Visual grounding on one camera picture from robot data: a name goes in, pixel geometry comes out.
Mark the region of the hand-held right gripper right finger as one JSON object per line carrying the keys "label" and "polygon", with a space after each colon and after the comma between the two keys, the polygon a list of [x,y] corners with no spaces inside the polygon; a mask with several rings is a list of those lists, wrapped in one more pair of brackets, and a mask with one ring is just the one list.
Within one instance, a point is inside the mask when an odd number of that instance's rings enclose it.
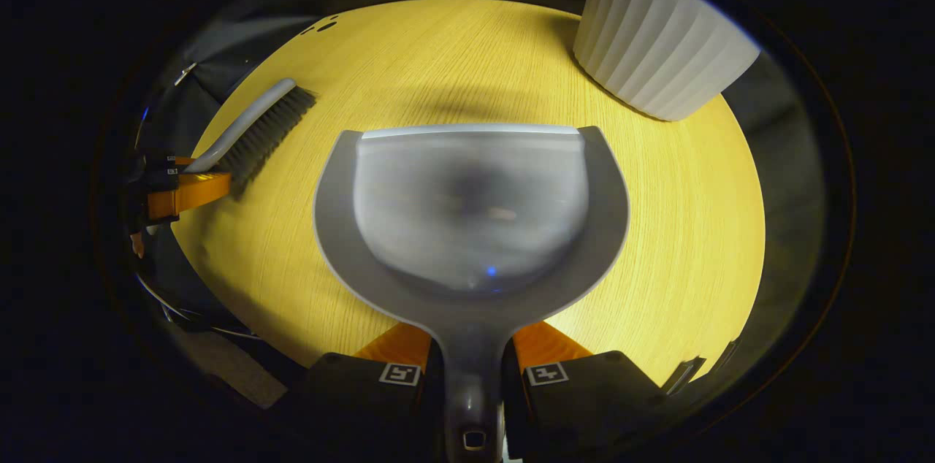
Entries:
{"label": "hand-held right gripper right finger", "polygon": [[667,394],[622,352],[529,324],[502,364],[505,463],[599,463],[661,421]]}

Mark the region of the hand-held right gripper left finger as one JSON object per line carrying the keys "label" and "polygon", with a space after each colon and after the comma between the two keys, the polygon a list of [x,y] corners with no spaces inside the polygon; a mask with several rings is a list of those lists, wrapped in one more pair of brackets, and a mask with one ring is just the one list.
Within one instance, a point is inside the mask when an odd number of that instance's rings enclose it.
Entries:
{"label": "hand-held right gripper left finger", "polygon": [[395,324],[355,354],[325,353],[272,416],[301,463],[447,463],[441,374],[430,335]]}

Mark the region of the grey dustpan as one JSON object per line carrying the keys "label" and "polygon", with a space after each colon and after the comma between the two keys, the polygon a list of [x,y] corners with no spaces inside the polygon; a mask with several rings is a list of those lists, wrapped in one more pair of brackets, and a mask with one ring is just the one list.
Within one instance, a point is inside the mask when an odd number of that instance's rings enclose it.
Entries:
{"label": "grey dustpan", "polygon": [[601,283],[630,213],[598,127],[454,124],[342,131],[313,228],[354,296],[438,344],[449,463],[500,463],[508,341]]}

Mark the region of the white ribbed garbage bin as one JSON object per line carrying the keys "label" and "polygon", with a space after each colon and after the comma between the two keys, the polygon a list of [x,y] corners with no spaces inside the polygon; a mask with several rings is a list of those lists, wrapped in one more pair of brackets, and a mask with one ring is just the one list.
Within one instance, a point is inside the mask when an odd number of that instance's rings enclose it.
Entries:
{"label": "white ribbed garbage bin", "polygon": [[707,0],[587,0],[572,53],[628,107],[679,121],[734,84],[761,47]]}

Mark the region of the black desk edge clamp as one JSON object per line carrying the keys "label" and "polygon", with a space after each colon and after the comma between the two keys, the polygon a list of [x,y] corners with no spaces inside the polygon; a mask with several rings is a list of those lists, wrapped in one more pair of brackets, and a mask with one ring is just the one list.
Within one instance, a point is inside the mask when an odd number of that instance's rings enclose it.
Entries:
{"label": "black desk edge clamp", "polygon": [[718,359],[712,365],[710,369],[710,373],[711,374],[716,373],[718,370],[721,370],[722,367],[724,367],[729,362],[729,360],[732,359],[732,356],[734,356],[734,353],[737,351],[738,346],[739,346],[739,337],[738,339],[729,341],[727,346],[725,346],[725,349],[722,350],[722,353],[720,354]]}
{"label": "black desk edge clamp", "polygon": [[684,389],[687,384],[697,375],[698,370],[704,366],[706,359],[696,356],[694,359],[687,360],[678,364],[671,376],[665,380],[661,390],[665,394],[677,394]]}

